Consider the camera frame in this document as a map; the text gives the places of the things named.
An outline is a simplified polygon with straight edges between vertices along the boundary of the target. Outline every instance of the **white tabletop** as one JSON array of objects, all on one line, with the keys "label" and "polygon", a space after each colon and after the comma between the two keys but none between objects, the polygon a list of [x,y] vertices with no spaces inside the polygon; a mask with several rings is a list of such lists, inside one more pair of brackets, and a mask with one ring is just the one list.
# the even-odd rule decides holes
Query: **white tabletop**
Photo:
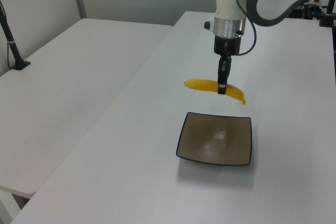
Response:
[{"label": "white tabletop", "polygon": [[[332,33],[318,22],[257,27],[229,83],[247,105],[183,86],[217,78],[212,14],[187,12],[46,181],[14,224],[334,223],[336,92]],[[242,51],[252,42],[250,26]],[[249,116],[246,167],[175,156],[188,111]]]},{"label": "white tabletop", "polygon": [[83,19],[0,78],[0,189],[30,198],[172,27]]}]

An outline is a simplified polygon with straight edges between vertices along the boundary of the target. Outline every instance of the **square plate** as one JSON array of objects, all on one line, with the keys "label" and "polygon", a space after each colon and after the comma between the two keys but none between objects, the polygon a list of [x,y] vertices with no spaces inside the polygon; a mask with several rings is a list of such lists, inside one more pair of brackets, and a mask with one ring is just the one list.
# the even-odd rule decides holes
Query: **square plate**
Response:
[{"label": "square plate", "polygon": [[206,164],[246,166],[252,151],[251,118],[189,112],[176,155]]}]

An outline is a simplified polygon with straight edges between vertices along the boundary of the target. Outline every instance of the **yellow banana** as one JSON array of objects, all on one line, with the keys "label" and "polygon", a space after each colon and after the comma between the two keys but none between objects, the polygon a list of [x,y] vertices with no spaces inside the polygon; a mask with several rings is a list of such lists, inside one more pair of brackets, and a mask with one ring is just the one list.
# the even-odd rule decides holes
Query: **yellow banana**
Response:
[{"label": "yellow banana", "polygon": [[[184,85],[190,89],[218,92],[218,83],[212,80],[190,79],[185,81]],[[235,86],[227,84],[225,94],[246,104],[244,93]]]}]

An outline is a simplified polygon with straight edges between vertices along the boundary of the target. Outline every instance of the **black stand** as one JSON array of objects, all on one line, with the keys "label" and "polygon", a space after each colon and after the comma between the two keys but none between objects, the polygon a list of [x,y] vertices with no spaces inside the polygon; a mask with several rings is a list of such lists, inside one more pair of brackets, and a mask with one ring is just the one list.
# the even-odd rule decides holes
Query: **black stand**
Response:
[{"label": "black stand", "polygon": [[10,31],[9,25],[7,23],[7,17],[6,17],[6,14],[5,14],[5,10],[3,10],[1,2],[0,2],[0,23],[1,23],[2,29],[4,30],[4,33],[6,35],[7,42],[9,44],[9,46],[11,47],[11,50],[13,52],[13,56],[15,58],[15,66],[13,66],[12,69],[22,70],[25,67],[27,67],[30,64],[30,62],[29,61],[24,61],[21,58],[19,50],[17,49],[17,46],[15,44],[15,40],[13,38],[12,32]]},{"label": "black stand", "polygon": [[322,27],[334,27],[334,20],[336,20],[336,14],[332,13],[334,9],[335,0],[329,0],[326,13],[321,13],[320,26]]}]

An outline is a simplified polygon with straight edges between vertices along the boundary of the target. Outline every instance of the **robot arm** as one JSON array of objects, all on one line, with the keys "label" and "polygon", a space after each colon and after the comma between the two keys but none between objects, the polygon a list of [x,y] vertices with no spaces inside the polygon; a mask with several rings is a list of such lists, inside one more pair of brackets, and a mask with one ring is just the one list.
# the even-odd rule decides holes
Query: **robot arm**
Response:
[{"label": "robot arm", "polygon": [[[307,1],[309,0],[239,0],[250,21],[261,26],[273,26],[281,22],[297,6]],[[218,66],[218,93],[225,94],[231,56],[239,55],[246,15],[238,7],[236,0],[216,0],[216,4],[214,51],[221,56]]]}]

